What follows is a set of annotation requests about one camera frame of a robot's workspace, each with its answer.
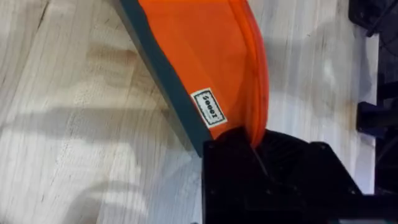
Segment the wood grain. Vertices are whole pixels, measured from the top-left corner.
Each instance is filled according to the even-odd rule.
[[[345,0],[250,0],[270,129],[331,144],[372,191],[377,42]],[[0,1],[0,223],[201,223],[200,160],[105,0]]]

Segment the white label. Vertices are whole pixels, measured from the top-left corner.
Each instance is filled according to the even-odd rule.
[[[227,122],[226,117],[224,116],[210,88],[196,91],[191,94],[191,97],[196,103],[207,128],[212,128]]]

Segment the teal trim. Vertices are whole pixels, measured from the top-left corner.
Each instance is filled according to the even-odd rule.
[[[169,106],[175,110],[193,147],[201,157],[203,143],[212,140],[212,136],[173,66],[156,42],[144,10],[138,0],[116,2],[119,2],[119,14],[146,67]]]

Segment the black bracket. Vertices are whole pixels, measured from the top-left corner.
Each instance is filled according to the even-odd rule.
[[[363,195],[329,145],[244,129],[205,143],[203,223],[327,223],[398,218],[398,198]]]

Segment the light wood table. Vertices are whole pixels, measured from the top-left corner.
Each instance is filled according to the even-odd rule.
[[[372,192],[378,39],[348,0],[251,0],[268,128],[329,143]],[[201,222],[201,161],[105,0],[0,1],[0,223]]]

